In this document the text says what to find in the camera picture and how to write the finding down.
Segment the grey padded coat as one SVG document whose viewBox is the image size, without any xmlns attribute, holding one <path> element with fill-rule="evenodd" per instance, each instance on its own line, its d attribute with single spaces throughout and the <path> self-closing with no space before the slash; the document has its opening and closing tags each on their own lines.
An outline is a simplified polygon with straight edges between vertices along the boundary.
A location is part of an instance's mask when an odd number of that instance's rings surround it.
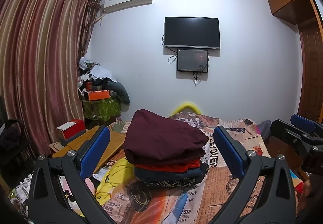
<svg viewBox="0 0 323 224">
<path fill-rule="evenodd" d="M 92 82 L 93 86 L 101 86 L 102 90 L 112 90 L 117 94 L 119 100 L 126 105 L 130 104 L 129 95 L 125 89 L 125 87 L 120 82 L 114 82 L 109 78 L 104 79 L 96 79 Z"/>
</svg>

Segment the small black wall monitor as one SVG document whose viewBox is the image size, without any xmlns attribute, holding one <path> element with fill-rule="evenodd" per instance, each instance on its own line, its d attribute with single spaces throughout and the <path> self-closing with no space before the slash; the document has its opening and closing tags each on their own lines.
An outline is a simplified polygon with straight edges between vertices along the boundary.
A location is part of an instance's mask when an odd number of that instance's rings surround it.
<svg viewBox="0 0 323 224">
<path fill-rule="evenodd" d="M 177 51 L 177 71 L 207 73 L 208 65 L 208 50 L 178 49 Z"/>
</svg>

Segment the wooden wardrobe cabinet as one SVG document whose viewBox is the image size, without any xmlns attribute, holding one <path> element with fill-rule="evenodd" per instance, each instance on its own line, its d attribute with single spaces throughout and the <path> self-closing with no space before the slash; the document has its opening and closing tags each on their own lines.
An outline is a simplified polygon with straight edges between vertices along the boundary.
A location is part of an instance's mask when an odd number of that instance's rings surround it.
<svg viewBox="0 0 323 224">
<path fill-rule="evenodd" d="M 315 0 L 268 0 L 273 16 L 296 25 L 301 41 L 298 114 L 322 122 L 322 17 Z"/>
</svg>

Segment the dark navy folded garment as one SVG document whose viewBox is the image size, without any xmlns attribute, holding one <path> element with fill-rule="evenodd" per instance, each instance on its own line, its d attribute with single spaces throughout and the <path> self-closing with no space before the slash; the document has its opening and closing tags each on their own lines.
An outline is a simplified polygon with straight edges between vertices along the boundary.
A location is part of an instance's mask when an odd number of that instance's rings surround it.
<svg viewBox="0 0 323 224">
<path fill-rule="evenodd" d="M 202 163 L 200 167 L 183 173 L 154 172 L 135 167 L 134 174 L 149 187 L 173 188 L 188 187 L 201 183 L 208 170 L 209 166 Z"/>
</svg>

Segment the red and white box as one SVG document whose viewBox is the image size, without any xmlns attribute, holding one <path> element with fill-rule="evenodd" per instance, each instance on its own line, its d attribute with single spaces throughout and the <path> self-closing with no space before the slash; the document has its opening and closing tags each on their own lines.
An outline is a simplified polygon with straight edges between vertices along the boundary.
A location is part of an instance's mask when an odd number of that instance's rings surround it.
<svg viewBox="0 0 323 224">
<path fill-rule="evenodd" d="M 83 120 L 73 119 L 58 126 L 56 129 L 61 133 L 63 139 L 68 140 L 74 135 L 83 132 L 85 130 L 85 123 Z"/>
</svg>

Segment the white cloth on pile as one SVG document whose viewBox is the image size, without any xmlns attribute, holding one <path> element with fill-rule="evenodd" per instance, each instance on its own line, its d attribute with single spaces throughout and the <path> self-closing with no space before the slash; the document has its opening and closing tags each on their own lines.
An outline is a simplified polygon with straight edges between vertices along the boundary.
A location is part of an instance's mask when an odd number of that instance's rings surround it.
<svg viewBox="0 0 323 224">
<path fill-rule="evenodd" d="M 86 57 L 81 57 L 79 59 L 79 68 L 84 74 L 88 74 L 89 77 L 94 79 L 105 79 L 108 78 L 113 82 L 117 82 L 116 76 L 112 71 L 100 66 L 99 63 L 91 61 Z"/>
</svg>

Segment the yellow bed headboard rail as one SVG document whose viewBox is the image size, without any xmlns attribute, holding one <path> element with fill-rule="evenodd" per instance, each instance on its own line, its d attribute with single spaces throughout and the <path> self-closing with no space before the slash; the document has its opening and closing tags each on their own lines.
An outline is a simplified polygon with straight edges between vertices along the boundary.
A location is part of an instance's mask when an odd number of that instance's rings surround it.
<svg viewBox="0 0 323 224">
<path fill-rule="evenodd" d="M 171 116 L 173 115 L 176 115 L 180 112 L 183 112 L 185 110 L 190 110 L 192 113 L 194 114 L 199 114 L 201 115 L 202 112 L 201 110 L 193 103 L 190 103 L 190 102 L 185 102 L 181 105 L 179 105 L 172 113 L 171 113 Z"/>
</svg>

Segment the large black wall television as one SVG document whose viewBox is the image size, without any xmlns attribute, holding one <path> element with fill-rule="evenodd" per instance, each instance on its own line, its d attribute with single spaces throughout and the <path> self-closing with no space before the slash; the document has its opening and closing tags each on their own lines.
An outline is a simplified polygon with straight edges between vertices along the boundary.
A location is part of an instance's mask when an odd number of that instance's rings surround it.
<svg viewBox="0 0 323 224">
<path fill-rule="evenodd" d="M 166 17 L 164 45 L 173 48 L 219 50 L 219 19 L 210 17 Z"/>
</svg>

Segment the red folded garment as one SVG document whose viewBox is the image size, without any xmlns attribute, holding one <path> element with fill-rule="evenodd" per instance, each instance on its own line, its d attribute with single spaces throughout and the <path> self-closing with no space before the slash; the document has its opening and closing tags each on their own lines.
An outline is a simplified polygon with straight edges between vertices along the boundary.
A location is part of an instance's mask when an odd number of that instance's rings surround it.
<svg viewBox="0 0 323 224">
<path fill-rule="evenodd" d="M 191 159 L 188 162 L 175 162 L 170 164 L 159 163 L 159 164 L 134 164 L 135 167 L 145 169 L 154 172 L 171 172 L 171 173 L 183 173 L 190 169 L 196 169 L 200 167 L 201 161 L 199 158 Z"/>
</svg>

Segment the yellow garment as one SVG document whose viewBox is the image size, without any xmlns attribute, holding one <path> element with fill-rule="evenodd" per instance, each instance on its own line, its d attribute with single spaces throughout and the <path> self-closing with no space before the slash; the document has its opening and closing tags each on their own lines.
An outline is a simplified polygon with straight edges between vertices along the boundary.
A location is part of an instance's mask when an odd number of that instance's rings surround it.
<svg viewBox="0 0 323 224">
<path fill-rule="evenodd" d="M 95 198 L 100 205 L 104 205 L 112 197 L 113 189 L 134 177 L 134 165 L 126 157 L 117 160 L 101 179 L 96 188 Z"/>
</svg>

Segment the wooden bedside table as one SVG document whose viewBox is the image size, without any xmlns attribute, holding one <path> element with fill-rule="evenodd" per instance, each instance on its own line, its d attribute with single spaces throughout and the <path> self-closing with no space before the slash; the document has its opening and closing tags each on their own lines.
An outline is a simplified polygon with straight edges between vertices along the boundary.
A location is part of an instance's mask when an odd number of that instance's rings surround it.
<svg viewBox="0 0 323 224">
<path fill-rule="evenodd" d="M 52 155 L 63 157 L 69 151 L 76 151 L 75 164 L 81 178 L 88 178 L 97 172 L 121 148 L 125 134 L 96 126 L 83 133 L 64 148 Z"/>
</svg>

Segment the orange shoe box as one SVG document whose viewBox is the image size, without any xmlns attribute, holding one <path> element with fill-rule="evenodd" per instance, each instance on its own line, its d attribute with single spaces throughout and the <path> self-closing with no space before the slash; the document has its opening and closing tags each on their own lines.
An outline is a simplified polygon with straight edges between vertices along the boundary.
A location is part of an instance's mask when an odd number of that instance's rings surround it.
<svg viewBox="0 0 323 224">
<path fill-rule="evenodd" d="M 110 97 L 108 90 L 85 92 L 85 98 L 89 101 L 108 99 Z"/>
</svg>

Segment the maroon jacket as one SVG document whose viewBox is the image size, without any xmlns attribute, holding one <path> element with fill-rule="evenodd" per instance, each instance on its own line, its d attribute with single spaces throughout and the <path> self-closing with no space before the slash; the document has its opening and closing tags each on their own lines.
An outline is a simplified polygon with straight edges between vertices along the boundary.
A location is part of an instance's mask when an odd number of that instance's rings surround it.
<svg viewBox="0 0 323 224">
<path fill-rule="evenodd" d="M 134 113 L 123 149 L 132 164 L 186 163 L 205 155 L 208 140 L 185 122 L 141 109 Z"/>
</svg>

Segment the striped red curtain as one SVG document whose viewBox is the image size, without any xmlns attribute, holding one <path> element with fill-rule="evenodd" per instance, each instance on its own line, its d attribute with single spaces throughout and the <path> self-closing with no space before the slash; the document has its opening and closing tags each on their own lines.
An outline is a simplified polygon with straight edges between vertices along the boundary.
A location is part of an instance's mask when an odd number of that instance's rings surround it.
<svg viewBox="0 0 323 224">
<path fill-rule="evenodd" d="M 100 0 L 1 0 L 1 98 L 36 154 L 50 154 L 57 127 L 83 118 L 79 60 Z"/>
</svg>

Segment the newspaper print bedsheet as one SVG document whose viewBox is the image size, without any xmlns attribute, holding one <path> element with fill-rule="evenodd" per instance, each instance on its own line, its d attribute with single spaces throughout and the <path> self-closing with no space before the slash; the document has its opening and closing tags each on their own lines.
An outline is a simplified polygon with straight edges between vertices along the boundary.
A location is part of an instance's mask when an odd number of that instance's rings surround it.
<svg viewBox="0 0 323 224">
<path fill-rule="evenodd" d="M 213 139 L 218 126 L 246 150 L 267 155 L 252 120 L 190 112 L 166 118 L 141 109 L 126 129 L 123 157 L 105 173 L 95 198 L 116 223 L 209 222 L 239 182 Z"/>
</svg>

